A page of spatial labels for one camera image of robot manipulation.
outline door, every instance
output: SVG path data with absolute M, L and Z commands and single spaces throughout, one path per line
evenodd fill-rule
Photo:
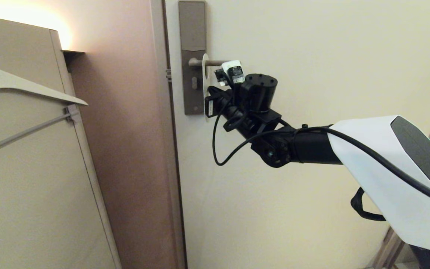
M 1 70 L 72 94 L 60 58 L 55 31 L 0 20 Z M 61 116 L 65 106 L 0 90 L 0 141 Z M 0 148 L 0 268 L 120 267 L 85 143 L 82 123 L 59 121 Z
M 271 107 L 292 126 L 400 114 L 429 133 L 430 1 L 207 0 L 206 6 L 210 59 L 238 59 L 245 74 L 277 78 Z M 184 114 L 178 1 L 166 0 L 166 12 L 188 267 L 372 264 L 389 224 L 352 210 L 359 185 L 345 167 L 275 169 L 248 146 L 217 167 L 215 119 Z M 242 141 L 220 127 L 219 158 Z M 377 211 L 368 197 L 365 207 Z

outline white hanger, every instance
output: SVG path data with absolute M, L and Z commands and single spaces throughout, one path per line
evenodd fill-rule
M 16 75 L 12 75 L 2 70 L 0 70 L 0 89 L 20 90 L 23 92 L 29 92 L 53 99 L 58 99 L 70 104 L 88 105 L 85 101 L 79 98 L 41 86 L 37 83 L 25 80 L 24 78 L 17 77 Z

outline warm light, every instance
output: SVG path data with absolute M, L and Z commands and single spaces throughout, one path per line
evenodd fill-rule
M 64 20 L 49 7 L 33 3 L 0 1 L 0 19 L 31 24 L 58 31 L 62 49 L 69 49 L 72 34 Z

